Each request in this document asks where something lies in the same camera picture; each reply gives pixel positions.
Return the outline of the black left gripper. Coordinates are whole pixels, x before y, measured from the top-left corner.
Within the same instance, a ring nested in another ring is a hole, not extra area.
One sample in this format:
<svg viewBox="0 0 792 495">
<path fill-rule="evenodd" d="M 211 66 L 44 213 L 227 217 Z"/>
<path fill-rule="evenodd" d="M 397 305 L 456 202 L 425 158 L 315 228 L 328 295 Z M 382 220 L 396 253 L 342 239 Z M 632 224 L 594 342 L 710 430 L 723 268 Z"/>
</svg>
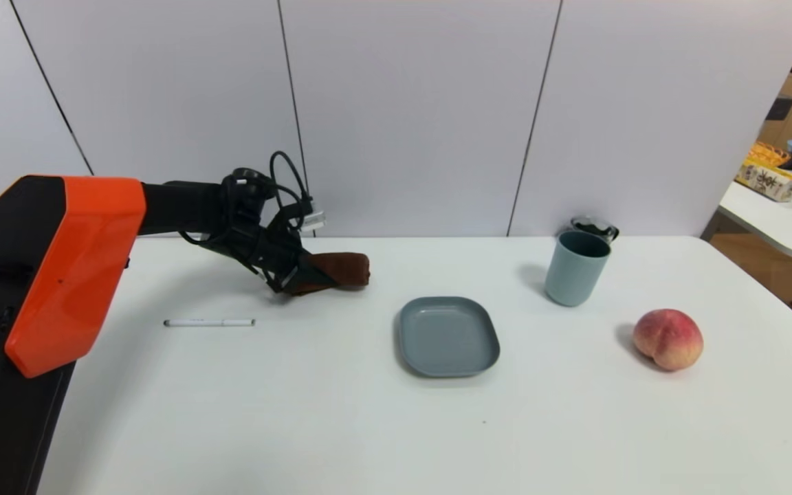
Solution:
<svg viewBox="0 0 792 495">
<path fill-rule="evenodd" d="M 328 270 L 340 253 L 311 254 L 295 228 L 243 228 L 241 264 L 267 286 L 290 296 L 313 294 L 340 286 Z"/>
</svg>

